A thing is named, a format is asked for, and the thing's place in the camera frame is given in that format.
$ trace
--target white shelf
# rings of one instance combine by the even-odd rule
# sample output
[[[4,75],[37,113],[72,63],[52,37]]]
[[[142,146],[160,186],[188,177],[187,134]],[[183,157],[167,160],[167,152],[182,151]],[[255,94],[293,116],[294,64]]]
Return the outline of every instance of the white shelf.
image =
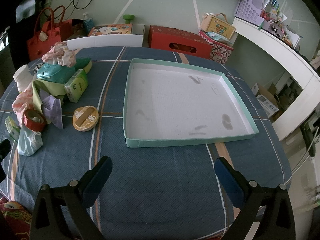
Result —
[[[238,18],[235,18],[232,25],[236,27],[234,35],[240,34],[262,48],[279,62],[303,89],[292,105],[272,124],[281,141],[293,132],[320,102],[320,77],[297,52],[272,34],[258,30],[257,26]]]

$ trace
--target teal box rim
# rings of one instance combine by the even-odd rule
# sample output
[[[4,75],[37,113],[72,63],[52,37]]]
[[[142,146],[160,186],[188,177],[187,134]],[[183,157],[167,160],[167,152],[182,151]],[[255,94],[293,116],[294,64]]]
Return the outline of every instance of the teal box rim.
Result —
[[[127,113],[127,101],[128,101],[128,90],[129,90],[129,82],[130,82],[130,75],[133,68],[133,64],[135,63],[145,63],[145,64],[154,64],[154,65],[164,65],[164,66],[173,66],[173,67],[180,67],[180,68],[186,68],[186,69],[192,69],[192,70],[198,70],[201,72],[211,73],[215,75],[219,75],[223,78],[223,80],[228,85],[229,89],[235,96],[237,102],[239,103],[242,111],[244,112],[245,117],[247,118],[253,133],[251,134],[245,134],[245,135],[235,135],[235,136],[226,136],[226,137],[215,137],[215,138],[190,138],[190,139],[132,139],[128,138],[126,134],[126,113]],[[123,130],[124,130],[124,138],[127,147],[165,147],[165,146],[183,146],[183,145],[198,145],[198,144],[210,144],[210,143],[219,143],[219,142],[228,142],[228,141],[237,141],[237,140],[243,140],[243,139],[250,139],[253,136],[255,136],[257,133],[259,133],[259,130],[257,128],[256,123],[254,122],[248,108],[244,104],[242,98],[236,91],[236,89],[233,87],[229,79],[226,77],[226,75],[222,72],[189,65],[185,63],[178,63],[173,61],[164,61],[164,60],[157,60],[157,59],[143,59],[143,58],[133,58],[131,60],[129,69],[128,69],[128,75],[127,75],[127,82],[125,85],[125,92],[124,92],[124,107],[123,107]]]

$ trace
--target red gift box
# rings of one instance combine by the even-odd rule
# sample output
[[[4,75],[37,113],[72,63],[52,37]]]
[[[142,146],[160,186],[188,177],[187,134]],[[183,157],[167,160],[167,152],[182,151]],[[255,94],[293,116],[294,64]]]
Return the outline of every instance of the red gift box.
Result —
[[[225,64],[228,58],[230,57],[231,52],[233,51],[233,47],[213,40],[203,31],[199,32],[199,36],[202,37],[204,40],[206,40],[212,46],[210,59],[220,64]]]
[[[210,58],[211,46],[197,34],[156,25],[150,25],[149,47],[164,49],[197,57]]]

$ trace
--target screw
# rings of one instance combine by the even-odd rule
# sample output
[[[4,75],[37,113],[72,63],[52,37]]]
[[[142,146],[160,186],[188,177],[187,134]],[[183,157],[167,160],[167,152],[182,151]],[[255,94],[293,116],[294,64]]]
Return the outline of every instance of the screw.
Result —
[[[69,186],[74,187],[78,185],[78,181],[76,179],[70,181]]]
[[[249,185],[250,185],[251,187],[257,187],[258,183],[257,183],[256,181],[254,181],[254,180],[250,180],[250,181],[249,181]]]
[[[279,188],[280,188],[280,189],[283,189],[283,190],[287,189],[286,186],[285,186],[285,184],[283,184],[283,183],[279,184]]]
[[[41,187],[40,187],[40,189],[41,190],[46,190],[47,188],[48,188],[48,184],[43,184]]]

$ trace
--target white bottle cap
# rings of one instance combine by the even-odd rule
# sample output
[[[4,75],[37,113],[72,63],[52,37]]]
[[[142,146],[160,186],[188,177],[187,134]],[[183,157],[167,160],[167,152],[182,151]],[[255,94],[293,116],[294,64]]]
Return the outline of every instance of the white bottle cap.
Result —
[[[15,82],[23,80],[29,74],[28,65],[23,65],[14,74],[13,79]]]

